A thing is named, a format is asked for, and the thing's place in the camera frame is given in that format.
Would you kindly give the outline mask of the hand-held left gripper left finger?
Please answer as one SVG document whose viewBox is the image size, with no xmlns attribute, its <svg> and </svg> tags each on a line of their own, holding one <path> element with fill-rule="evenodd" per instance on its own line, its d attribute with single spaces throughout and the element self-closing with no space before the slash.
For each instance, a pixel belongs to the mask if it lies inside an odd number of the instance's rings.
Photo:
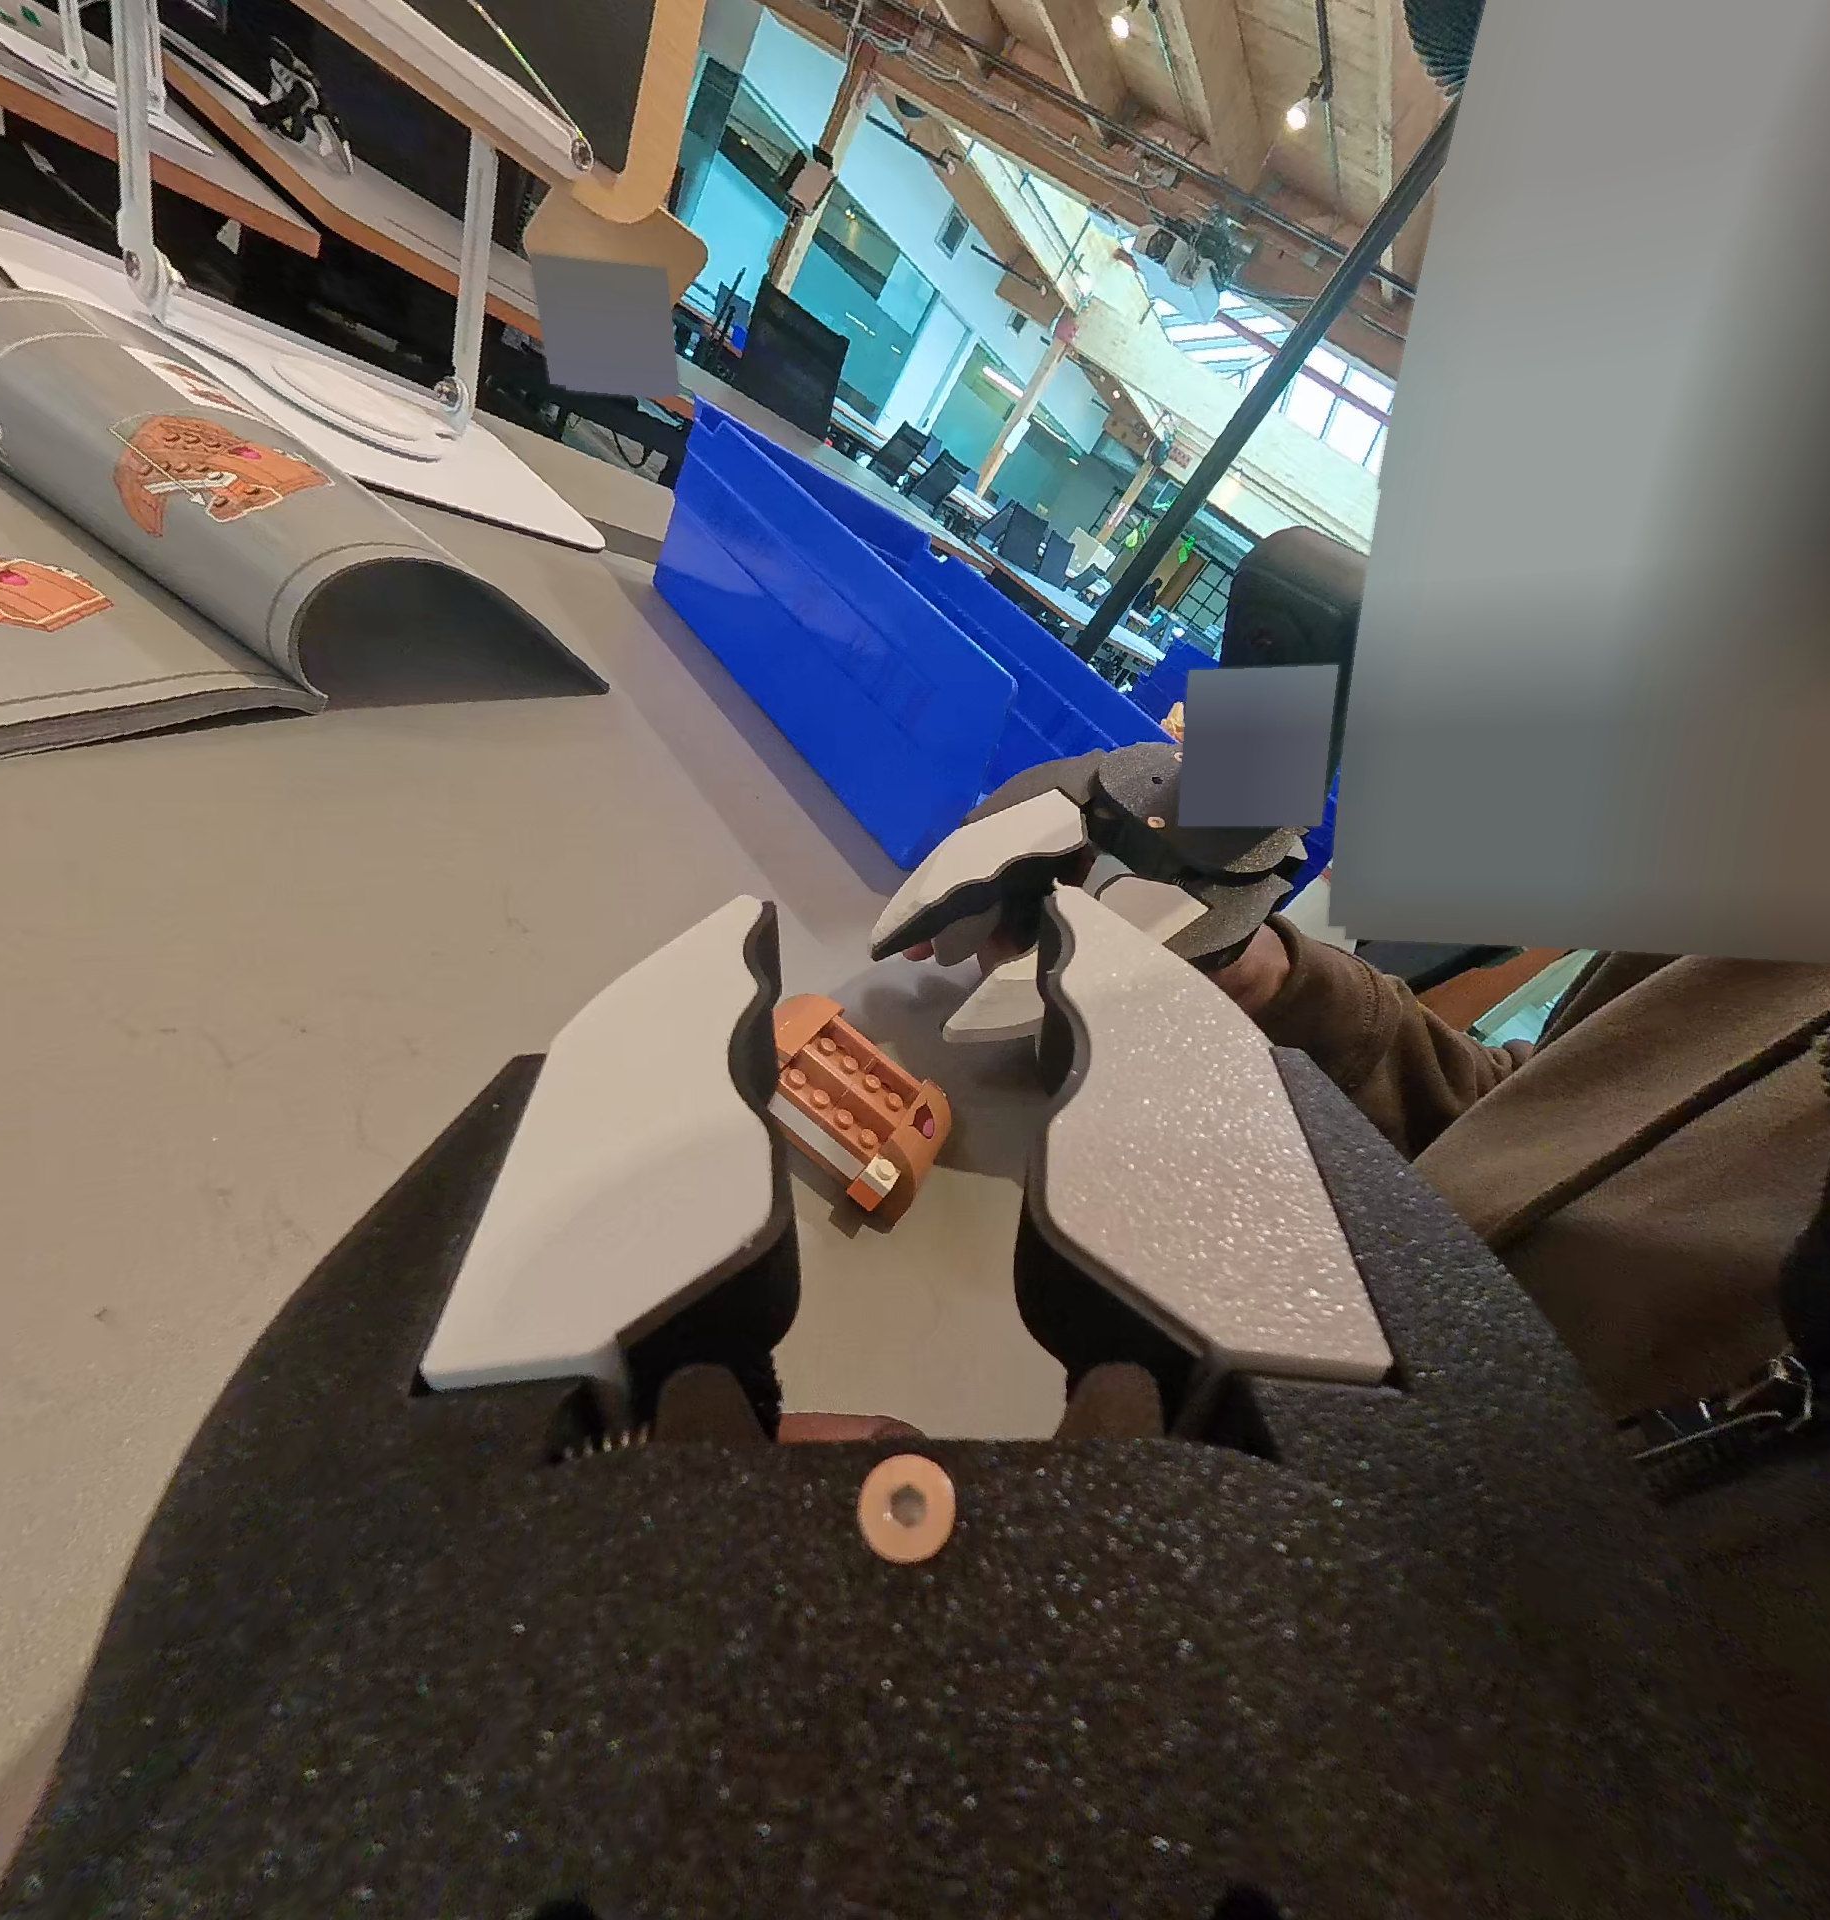
<svg viewBox="0 0 1830 1920">
<path fill-rule="evenodd" d="M 587 1380 L 784 1238 L 779 924 L 741 895 L 553 1036 L 420 1361 L 432 1392 Z"/>
</svg>

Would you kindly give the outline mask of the grey desk wooden edge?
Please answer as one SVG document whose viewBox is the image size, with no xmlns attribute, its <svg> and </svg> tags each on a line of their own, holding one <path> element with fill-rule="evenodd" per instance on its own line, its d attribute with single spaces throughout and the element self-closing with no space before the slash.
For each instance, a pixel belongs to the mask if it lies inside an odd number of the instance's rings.
<svg viewBox="0 0 1830 1920">
<path fill-rule="evenodd" d="M 65 66 L 51 71 L 6 43 L 61 45 L 61 31 L 3 4 L 0 20 L 0 109 L 20 122 L 57 135 L 106 160 L 115 158 L 114 109 L 84 90 Z M 149 128 L 155 186 L 314 260 L 324 235 L 390 263 L 403 274 L 454 294 L 461 223 L 361 157 L 335 163 L 261 127 L 248 100 L 184 56 L 173 37 L 162 56 L 166 107 L 173 127 Z"/>
</svg>

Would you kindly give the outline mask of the brown lego assembly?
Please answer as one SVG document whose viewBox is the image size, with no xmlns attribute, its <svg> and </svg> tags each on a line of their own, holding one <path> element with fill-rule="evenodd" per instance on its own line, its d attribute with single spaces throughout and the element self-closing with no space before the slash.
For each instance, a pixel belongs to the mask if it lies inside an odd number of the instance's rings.
<svg viewBox="0 0 1830 1920">
<path fill-rule="evenodd" d="M 944 1091 L 879 1052 L 830 996 L 795 994 L 771 1011 L 776 1089 L 768 1115 L 853 1207 L 895 1223 L 951 1134 Z"/>
</svg>

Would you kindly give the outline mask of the stack of blue bins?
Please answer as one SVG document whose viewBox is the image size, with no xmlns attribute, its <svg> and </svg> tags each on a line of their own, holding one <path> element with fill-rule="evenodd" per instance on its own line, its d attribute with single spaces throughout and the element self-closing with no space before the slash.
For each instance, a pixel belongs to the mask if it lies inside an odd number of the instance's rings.
<svg viewBox="0 0 1830 1920">
<path fill-rule="evenodd" d="M 1141 672 L 1141 679 L 1127 691 L 1127 700 L 1141 717 L 1152 721 L 1168 741 L 1182 749 L 1183 745 L 1183 703 L 1190 677 L 1197 670 L 1212 670 L 1217 660 L 1187 637 L 1175 638 L 1165 655 Z M 1296 901 L 1313 882 L 1326 879 L 1332 866 L 1336 815 L 1340 780 L 1329 780 L 1324 813 L 1313 829 L 1301 833 L 1304 859 L 1291 879 L 1288 901 Z"/>
</svg>

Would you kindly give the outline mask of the white ceiling projector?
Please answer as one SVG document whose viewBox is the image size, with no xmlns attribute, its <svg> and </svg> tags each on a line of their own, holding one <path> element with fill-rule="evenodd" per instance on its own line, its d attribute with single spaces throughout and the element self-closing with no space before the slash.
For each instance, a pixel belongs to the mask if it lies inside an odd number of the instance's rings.
<svg viewBox="0 0 1830 1920">
<path fill-rule="evenodd" d="M 1141 282 L 1173 307 L 1229 294 L 1255 251 L 1258 235 L 1226 216 L 1145 223 L 1127 243 Z"/>
</svg>

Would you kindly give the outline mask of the black office chair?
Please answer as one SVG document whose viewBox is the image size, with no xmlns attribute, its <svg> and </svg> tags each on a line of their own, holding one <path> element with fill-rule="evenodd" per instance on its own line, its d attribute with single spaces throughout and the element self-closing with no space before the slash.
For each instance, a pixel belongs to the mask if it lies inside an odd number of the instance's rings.
<svg viewBox="0 0 1830 1920">
<path fill-rule="evenodd" d="M 761 279 L 731 385 L 814 444 L 826 444 L 848 353 L 844 333 Z"/>
</svg>

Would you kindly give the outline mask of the lego instruction booklet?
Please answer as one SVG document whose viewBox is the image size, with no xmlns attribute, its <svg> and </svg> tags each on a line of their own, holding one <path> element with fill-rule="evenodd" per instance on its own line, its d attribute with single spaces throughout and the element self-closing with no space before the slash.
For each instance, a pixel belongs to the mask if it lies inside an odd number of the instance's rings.
<svg viewBox="0 0 1830 1920">
<path fill-rule="evenodd" d="M 0 759 L 333 691 L 610 687 L 517 597 L 140 326 L 0 291 Z"/>
</svg>

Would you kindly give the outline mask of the person's right forearm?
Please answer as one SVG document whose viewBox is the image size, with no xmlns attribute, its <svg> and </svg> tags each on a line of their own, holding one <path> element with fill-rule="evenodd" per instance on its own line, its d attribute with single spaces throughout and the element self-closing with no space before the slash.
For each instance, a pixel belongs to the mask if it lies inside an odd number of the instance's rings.
<svg viewBox="0 0 1830 1920">
<path fill-rule="evenodd" d="M 1213 977 L 1273 1047 L 1301 1052 L 1404 1159 L 1527 1062 L 1449 1029 L 1395 977 L 1271 917 Z"/>
</svg>

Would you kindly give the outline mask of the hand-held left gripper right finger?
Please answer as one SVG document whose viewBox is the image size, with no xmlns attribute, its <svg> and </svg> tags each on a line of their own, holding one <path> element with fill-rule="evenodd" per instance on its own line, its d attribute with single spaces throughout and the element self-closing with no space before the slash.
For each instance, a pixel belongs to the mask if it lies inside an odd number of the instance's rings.
<svg viewBox="0 0 1830 1920">
<path fill-rule="evenodd" d="M 1068 885 L 1045 901 L 1039 960 L 1041 1060 L 1060 1081 L 1025 1225 L 1194 1361 L 1383 1384 L 1382 1321 L 1249 1017 Z"/>
</svg>

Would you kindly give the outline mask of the person's brown jacket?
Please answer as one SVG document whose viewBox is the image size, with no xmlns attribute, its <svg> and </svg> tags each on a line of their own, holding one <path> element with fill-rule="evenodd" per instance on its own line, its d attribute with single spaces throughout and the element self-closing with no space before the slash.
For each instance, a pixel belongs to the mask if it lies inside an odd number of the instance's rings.
<svg viewBox="0 0 1830 1920">
<path fill-rule="evenodd" d="M 1830 964 L 1607 954 L 1410 1165 L 1632 1453 L 1830 1916 Z"/>
</svg>

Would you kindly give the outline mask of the white lamp stand base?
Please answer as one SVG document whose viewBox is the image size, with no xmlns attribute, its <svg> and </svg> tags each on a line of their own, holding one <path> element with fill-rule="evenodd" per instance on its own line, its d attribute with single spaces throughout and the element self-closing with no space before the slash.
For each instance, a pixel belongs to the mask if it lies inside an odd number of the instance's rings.
<svg viewBox="0 0 1830 1920">
<path fill-rule="evenodd" d="M 475 420 L 495 201 L 495 149 L 484 128 L 470 130 L 454 364 L 432 390 L 414 389 L 186 291 L 154 225 L 154 135 L 163 122 L 159 10 L 112 4 L 107 71 L 88 55 L 77 4 L 61 4 L 59 15 L 57 50 L 6 23 L 0 49 L 32 55 L 47 80 L 109 109 L 119 263 L 0 226 L 6 282 L 134 324 L 149 348 L 193 368 L 203 397 L 243 404 L 378 493 L 584 554 L 605 551 L 601 533 Z"/>
</svg>

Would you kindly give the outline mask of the person's right hand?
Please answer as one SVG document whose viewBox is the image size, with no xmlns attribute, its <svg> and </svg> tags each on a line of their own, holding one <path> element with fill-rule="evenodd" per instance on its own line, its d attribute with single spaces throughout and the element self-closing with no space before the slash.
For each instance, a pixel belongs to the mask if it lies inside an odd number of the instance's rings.
<svg viewBox="0 0 1830 1920">
<path fill-rule="evenodd" d="M 942 927 L 928 943 L 928 959 L 951 970 L 971 964 L 980 979 L 987 979 L 1036 948 L 1039 914 L 1036 899 L 1000 901 Z"/>
</svg>

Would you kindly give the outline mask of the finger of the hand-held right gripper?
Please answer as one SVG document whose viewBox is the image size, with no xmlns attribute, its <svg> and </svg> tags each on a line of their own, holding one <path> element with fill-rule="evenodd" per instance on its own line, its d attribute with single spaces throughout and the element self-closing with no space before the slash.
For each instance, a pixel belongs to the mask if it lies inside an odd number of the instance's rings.
<svg viewBox="0 0 1830 1920">
<path fill-rule="evenodd" d="M 1092 901 L 1159 947 L 1210 912 L 1203 901 L 1173 882 L 1125 875 L 1094 886 Z M 1034 945 L 986 972 L 944 1023 L 944 1040 L 1001 1044 L 1038 1036 L 1043 1018 L 1038 967 L 1039 947 Z"/>
<path fill-rule="evenodd" d="M 924 956 L 933 937 L 975 910 L 1022 899 L 1041 904 L 1077 879 L 1090 848 L 1081 807 L 1050 788 L 951 831 L 881 909 L 870 959 Z"/>
</svg>

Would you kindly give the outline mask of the wooden chair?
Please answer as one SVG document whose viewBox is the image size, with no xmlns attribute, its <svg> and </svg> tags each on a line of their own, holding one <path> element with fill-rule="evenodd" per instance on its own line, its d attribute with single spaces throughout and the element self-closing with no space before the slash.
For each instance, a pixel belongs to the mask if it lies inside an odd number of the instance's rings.
<svg viewBox="0 0 1830 1920">
<path fill-rule="evenodd" d="M 703 241 L 657 206 L 615 223 L 551 188 L 521 228 L 547 380 L 567 392 L 665 401 L 679 390 L 674 309 Z"/>
</svg>

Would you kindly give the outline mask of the blue plastic bin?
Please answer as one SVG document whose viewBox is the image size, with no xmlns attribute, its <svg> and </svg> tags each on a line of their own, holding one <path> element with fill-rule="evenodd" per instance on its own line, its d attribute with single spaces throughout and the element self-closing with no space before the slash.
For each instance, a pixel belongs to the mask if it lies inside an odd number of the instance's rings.
<svg viewBox="0 0 1830 1920">
<path fill-rule="evenodd" d="M 703 398 L 656 585 L 901 873 L 1027 768 L 1168 743 L 975 568 Z"/>
</svg>

